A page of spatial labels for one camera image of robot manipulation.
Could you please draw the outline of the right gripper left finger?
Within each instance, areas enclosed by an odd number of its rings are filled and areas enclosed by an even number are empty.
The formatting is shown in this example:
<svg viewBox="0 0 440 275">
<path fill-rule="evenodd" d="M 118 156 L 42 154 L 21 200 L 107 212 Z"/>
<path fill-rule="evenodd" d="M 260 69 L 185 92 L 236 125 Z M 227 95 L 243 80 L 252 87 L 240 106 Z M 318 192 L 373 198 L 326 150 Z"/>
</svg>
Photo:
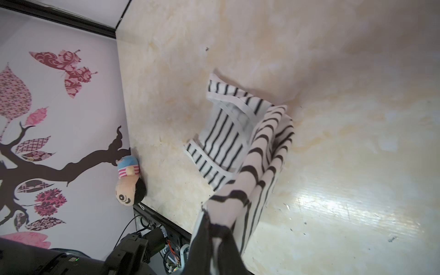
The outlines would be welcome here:
<svg viewBox="0 0 440 275">
<path fill-rule="evenodd" d="M 206 210 L 202 210 L 196 235 L 190 245 L 183 275 L 210 275 L 213 257 L 212 223 Z"/>
</svg>

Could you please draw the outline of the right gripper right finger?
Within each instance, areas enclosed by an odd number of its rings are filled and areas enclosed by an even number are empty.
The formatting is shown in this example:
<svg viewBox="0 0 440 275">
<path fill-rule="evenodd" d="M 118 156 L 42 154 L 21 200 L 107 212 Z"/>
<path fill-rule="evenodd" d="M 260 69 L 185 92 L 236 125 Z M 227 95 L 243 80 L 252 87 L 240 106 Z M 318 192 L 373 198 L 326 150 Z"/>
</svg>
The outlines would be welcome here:
<svg viewBox="0 0 440 275">
<path fill-rule="evenodd" d="M 217 249 L 217 267 L 220 275 L 249 275 L 238 251 L 234 236 L 227 226 L 214 225 L 214 237 L 221 242 Z"/>
</svg>

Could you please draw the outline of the black white striped tank top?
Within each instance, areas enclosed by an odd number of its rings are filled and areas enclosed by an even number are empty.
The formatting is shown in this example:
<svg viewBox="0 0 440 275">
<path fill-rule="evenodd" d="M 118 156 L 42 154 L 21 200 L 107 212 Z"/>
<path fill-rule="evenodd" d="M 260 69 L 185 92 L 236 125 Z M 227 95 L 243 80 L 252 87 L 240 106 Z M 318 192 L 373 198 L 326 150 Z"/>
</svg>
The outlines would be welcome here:
<svg viewBox="0 0 440 275">
<path fill-rule="evenodd" d="M 211 275 L 219 275 L 214 225 L 227 226 L 242 257 L 283 169 L 294 126 L 286 105 L 275 105 L 211 74 L 207 99 L 212 111 L 205 128 L 186 146 L 186 153 L 213 189 L 202 204 L 212 223 Z"/>
</svg>

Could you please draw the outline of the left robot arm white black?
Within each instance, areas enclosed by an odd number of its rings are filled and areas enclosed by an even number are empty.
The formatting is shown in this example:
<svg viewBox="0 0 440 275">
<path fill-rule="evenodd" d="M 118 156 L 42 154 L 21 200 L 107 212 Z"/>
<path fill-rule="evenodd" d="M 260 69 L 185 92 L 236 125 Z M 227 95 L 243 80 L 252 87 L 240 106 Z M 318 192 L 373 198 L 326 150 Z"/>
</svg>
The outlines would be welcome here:
<svg viewBox="0 0 440 275">
<path fill-rule="evenodd" d="M 150 259 L 166 246 L 163 230 L 128 234 L 104 260 L 1 239 L 2 275 L 153 275 Z"/>
</svg>

